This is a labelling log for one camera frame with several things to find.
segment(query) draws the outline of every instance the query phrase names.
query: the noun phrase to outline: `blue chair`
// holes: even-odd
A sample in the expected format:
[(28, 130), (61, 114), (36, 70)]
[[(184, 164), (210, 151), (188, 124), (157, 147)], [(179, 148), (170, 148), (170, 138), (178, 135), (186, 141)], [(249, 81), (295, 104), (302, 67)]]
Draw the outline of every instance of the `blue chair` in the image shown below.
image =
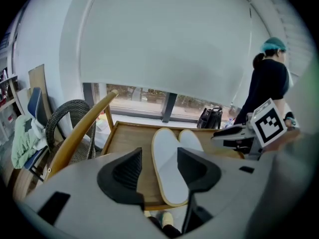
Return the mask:
[[(44, 127), (46, 126), (48, 119), (46, 117), (41, 88), (34, 88), (32, 91), (31, 98), (28, 103), (28, 111), (33, 117), (35, 117)], [(31, 123), (26, 123), (25, 130), (28, 131), (31, 128)], [(38, 150), (25, 164), (24, 168), (30, 171), (40, 181), (43, 181), (41, 175), (43, 171), (40, 171), (35, 167), (35, 163), (41, 157), (42, 154), (46, 153), (47, 146), (41, 150)]]

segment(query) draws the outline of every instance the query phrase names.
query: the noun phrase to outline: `white roller blind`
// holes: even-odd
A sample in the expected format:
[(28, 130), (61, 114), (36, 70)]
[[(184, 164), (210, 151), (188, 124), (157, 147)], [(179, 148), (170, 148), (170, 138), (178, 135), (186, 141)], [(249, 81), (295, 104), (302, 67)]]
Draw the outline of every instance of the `white roller blind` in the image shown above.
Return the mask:
[(235, 100), (233, 101), (233, 105), (242, 108), (246, 99), (248, 97), (250, 81), (253, 73), (253, 59), (255, 56), (260, 53), (260, 47), (262, 44), (270, 37), (269, 32), (267, 31), (265, 24), (255, 11), (253, 7), (251, 7), (251, 16), (252, 22), (250, 29), (252, 31), (252, 40), (251, 40), (251, 48), (249, 56), (246, 55), (247, 60), (245, 71), (243, 74), (242, 84), (238, 89), (238, 93), (236, 95)]
[(229, 105), (247, 66), (249, 26), (246, 0), (95, 0), (81, 79)]

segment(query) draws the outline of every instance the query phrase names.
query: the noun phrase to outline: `black top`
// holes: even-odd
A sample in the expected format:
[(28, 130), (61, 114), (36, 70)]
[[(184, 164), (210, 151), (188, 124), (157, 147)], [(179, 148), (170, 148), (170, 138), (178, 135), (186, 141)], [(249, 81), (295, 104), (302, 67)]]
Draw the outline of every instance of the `black top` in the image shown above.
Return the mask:
[(260, 61), (250, 82), (248, 98), (234, 124), (246, 122), (246, 114), (262, 105), (269, 98), (282, 99), (289, 88), (289, 76), (284, 64), (273, 59)]

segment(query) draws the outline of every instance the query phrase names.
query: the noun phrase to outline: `black handbag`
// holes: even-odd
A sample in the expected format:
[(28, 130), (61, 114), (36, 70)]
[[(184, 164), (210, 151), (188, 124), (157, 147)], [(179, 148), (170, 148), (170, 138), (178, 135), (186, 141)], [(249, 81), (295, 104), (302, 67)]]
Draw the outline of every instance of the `black handbag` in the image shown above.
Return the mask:
[(221, 107), (215, 107), (213, 109), (205, 108), (199, 117), (197, 128), (220, 129), (222, 114), (223, 109)]

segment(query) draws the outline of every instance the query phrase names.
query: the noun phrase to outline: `wooden chair armrest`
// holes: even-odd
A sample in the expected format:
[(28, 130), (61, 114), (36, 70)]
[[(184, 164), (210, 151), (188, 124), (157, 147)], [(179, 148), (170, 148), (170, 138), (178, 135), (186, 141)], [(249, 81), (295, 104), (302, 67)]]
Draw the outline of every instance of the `wooden chair armrest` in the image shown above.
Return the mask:
[(50, 172), (47, 173), (45, 181), (66, 167), (77, 146), (80, 144), (85, 133), (90, 129), (99, 114), (105, 110), (110, 102), (119, 94), (117, 90), (112, 90), (107, 96), (93, 106), (88, 113), (77, 123), (70, 135), (65, 139), (57, 151), (51, 163)]

